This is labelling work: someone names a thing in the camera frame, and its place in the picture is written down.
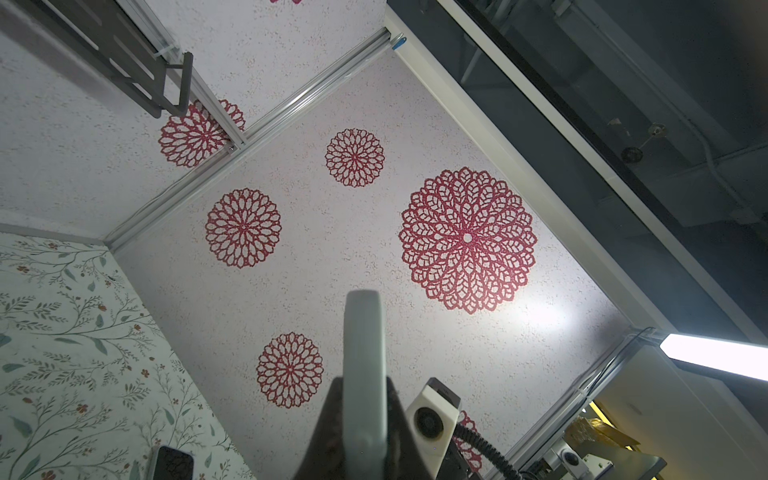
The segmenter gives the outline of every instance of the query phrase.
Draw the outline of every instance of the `smartphone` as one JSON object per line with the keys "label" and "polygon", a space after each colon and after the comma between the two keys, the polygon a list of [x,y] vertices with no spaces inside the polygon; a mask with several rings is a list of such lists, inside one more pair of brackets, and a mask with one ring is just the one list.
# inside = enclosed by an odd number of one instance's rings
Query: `smartphone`
{"label": "smartphone", "polygon": [[147,480],[192,480],[193,470],[192,455],[163,445],[152,455]]}

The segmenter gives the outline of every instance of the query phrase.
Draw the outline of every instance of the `black phone screen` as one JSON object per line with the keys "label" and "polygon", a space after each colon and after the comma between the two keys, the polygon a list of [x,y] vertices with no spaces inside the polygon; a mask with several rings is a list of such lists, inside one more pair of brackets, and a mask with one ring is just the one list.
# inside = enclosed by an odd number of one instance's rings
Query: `black phone screen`
{"label": "black phone screen", "polygon": [[151,480],[192,480],[193,468],[192,455],[171,447],[160,447]]}

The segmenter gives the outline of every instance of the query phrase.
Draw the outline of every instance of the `black lens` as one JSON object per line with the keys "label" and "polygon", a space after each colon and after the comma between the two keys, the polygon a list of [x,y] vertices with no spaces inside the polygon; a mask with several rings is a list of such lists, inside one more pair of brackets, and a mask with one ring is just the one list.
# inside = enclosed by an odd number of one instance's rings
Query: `black lens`
{"label": "black lens", "polygon": [[414,421],[419,433],[428,439],[436,439],[442,433],[442,420],[435,410],[428,407],[416,410]]}

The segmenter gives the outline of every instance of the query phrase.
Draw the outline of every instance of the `coiled black cable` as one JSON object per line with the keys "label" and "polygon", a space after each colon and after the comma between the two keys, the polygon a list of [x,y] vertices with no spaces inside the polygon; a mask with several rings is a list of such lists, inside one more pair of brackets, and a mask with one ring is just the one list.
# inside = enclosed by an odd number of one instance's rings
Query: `coiled black cable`
{"label": "coiled black cable", "polygon": [[504,458],[493,445],[486,442],[477,432],[473,432],[464,425],[457,423],[456,428],[453,430],[453,436],[464,440],[469,445],[476,448],[478,452],[482,453],[484,457],[491,461],[493,466],[498,468],[507,480],[522,480],[518,471],[515,470],[512,465],[509,465],[507,459]]}

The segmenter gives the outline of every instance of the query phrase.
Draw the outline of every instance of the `large red flower pattern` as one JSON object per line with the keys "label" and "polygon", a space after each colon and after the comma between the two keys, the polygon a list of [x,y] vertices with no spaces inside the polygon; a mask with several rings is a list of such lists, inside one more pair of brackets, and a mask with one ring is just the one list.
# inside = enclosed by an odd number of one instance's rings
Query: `large red flower pattern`
{"label": "large red flower pattern", "polygon": [[[220,100],[239,129],[245,128],[243,112],[235,104]],[[190,105],[186,117],[168,118],[161,130],[161,152],[169,162],[192,168],[216,153],[230,138],[200,101]]]}
{"label": "large red flower pattern", "polygon": [[[478,431],[475,425],[475,421],[470,419],[469,415],[467,415],[467,412],[464,410],[458,413],[458,420],[456,423],[462,424],[475,433]],[[462,456],[469,464],[469,468],[471,468],[473,472],[479,472],[480,468],[482,468],[482,457],[480,456],[480,452],[472,448],[472,445],[469,445],[467,442],[461,440],[458,437],[453,437],[453,442],[456,444],[458,450],[462,453]]]}
{"label": "large red flower pattern", "polygon": [[464,167],[428,179],[402,219],[402,259],[412,280],[449,310],[495,310],[528,283],[533,218],[487,171]]}
{"label": "large red flower pattern", "polygon": [[205,240],[229,266],[263,262],[280,241],[280,212],[270,198],[248,188],[221,197],[208,213]]}
{"label": "large red flower pattern", "polygon": [[347,128],[328,145],[326,167],[333,178],[347,187],[364,187],[384,168],[384,149],[368,131]]}
{"label": "large red flower pattern", "polygon": [[264,347],[256,371],[266,399],[289,409],[317,393],[323,381],[323,358],[312,340],[299,333],[284,333]]}

